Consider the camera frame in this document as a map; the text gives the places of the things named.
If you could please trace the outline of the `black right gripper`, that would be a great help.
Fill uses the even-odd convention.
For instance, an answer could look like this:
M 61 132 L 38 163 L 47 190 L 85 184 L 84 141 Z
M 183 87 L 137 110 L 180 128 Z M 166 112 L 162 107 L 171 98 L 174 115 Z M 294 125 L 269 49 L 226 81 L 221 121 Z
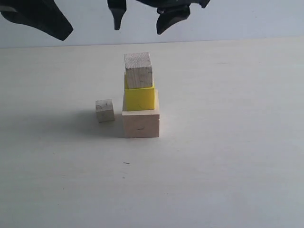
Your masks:
M 159 14 L 156 31 L 161 35 L 172 25 L 186 20 L 190 15 L 190 4 L 199 4 L 205 8 L 210 0 L 138 0 L 145 5 L 157 8 Z M 126 0 L 107 0 L 108 8 L 114 18 L 114 29 L 119 30 L 127 10 Z

